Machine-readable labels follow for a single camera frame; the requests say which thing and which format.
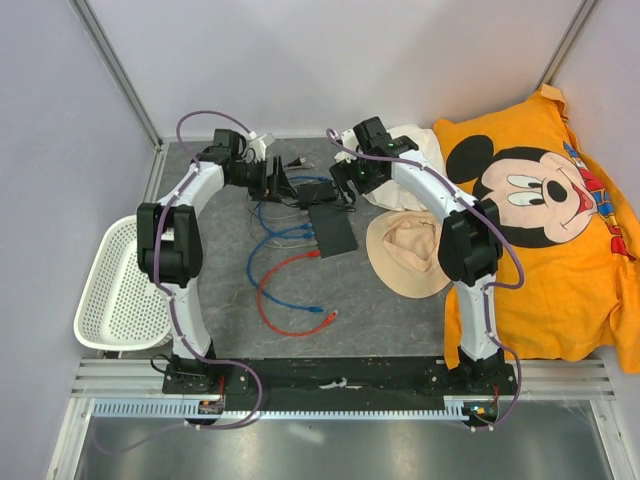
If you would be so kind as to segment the black network switch box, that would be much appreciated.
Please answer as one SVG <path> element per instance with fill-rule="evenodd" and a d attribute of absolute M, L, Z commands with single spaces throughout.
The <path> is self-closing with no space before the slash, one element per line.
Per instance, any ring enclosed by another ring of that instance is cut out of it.
<path fill-rule="evenodd" d="M 308 214 L 322 258 L 355 251 L 358 244 L 348 214 L 325 204 L 312 205 Z"/>

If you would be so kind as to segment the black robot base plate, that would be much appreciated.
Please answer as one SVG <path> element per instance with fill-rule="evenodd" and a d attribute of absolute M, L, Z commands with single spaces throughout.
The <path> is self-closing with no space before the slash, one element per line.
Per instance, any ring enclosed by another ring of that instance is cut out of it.
<path fill-rule="evenodd" d="M 499 353 L 487 361 L 463 361 L 448 369 L 436 356 L 327 357 L 216 360 L 212 364 L 173 355 L 164 370 L 165 394 L 249 396 L 353 390 L 357 393 L 512 395 L 514 367 Z"/>

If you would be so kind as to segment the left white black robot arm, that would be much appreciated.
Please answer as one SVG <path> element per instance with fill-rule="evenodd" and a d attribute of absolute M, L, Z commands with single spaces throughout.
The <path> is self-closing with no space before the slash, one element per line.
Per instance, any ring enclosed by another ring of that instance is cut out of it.
<path fill-rule="evenodd" d="M 223 363 L 216 357 L 198 298 L 204 262 L 198 217 L 226 186 L 243 188 L 257 201 L 295 196 L 281 159 L 266 157 L 272 142 L 270 134 L 217 129 L 211 145 L 192 155 L 181 181 L 160 200 L 137 209 L 138 267 L 168 303 L 172 353 L 162 387 L 166 394 L 221 390 Z"/>

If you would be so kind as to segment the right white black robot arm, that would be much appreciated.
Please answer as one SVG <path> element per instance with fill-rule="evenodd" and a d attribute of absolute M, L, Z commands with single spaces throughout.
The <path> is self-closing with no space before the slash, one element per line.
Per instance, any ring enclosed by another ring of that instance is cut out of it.
<path fill-rule="evenodd" d="M 459 364 L 454 379 L 467 392 L 483 392 L 505 373 L 505 347 L 496 327 L 494 290 L 498 261 L 513 249 L 500 231 L 491 200 L 478 200 L 439 172 L 416 142 L 392 137 L 377 117 L 341 134 L 326 131 L 345 154 L 331 168 L 349 196 L 365 194 L 393 180 L 408 190 L 441 225 L 438 262 L 454 283 L 461 323 Z"/>

